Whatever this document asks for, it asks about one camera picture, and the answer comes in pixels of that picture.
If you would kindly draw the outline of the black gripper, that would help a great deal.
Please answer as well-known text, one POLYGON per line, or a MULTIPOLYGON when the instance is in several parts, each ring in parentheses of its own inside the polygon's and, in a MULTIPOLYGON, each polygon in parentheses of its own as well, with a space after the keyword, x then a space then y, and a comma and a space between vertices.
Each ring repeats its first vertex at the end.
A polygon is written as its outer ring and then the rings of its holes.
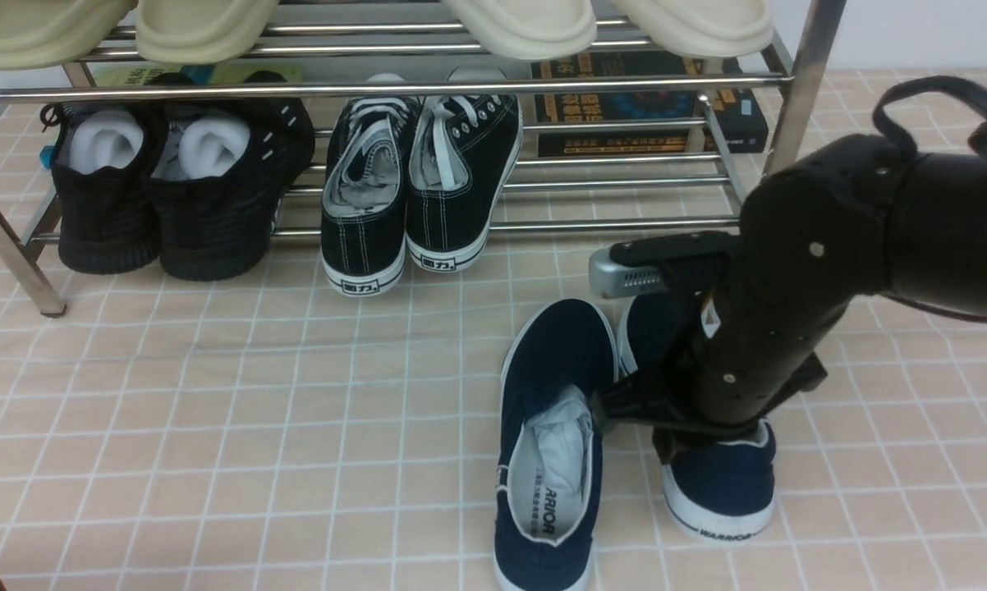
POLYGON ((737 440, 827 371, 814 351, 829 303, 812 281, 773 273, 721 231, 675 233, 610 246, 614 262, 655 266, 678 319, 659 362, 599 390, 607 430, 632 423, 700 442, 737 440))

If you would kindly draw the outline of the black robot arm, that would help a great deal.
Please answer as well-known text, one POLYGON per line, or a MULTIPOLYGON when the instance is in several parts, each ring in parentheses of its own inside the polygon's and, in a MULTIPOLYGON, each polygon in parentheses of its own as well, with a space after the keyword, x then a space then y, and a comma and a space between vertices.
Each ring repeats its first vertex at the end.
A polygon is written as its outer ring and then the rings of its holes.
POLYGON ((987 324, 987 137, 970 145, 931 154, 850 135, 759 183, 737 233, 599 251, 600 296, 662 291, 678 317, 657 360, 594 394, 595 422, 746 434, 824 381, 815 348, 857 296, 987 324))

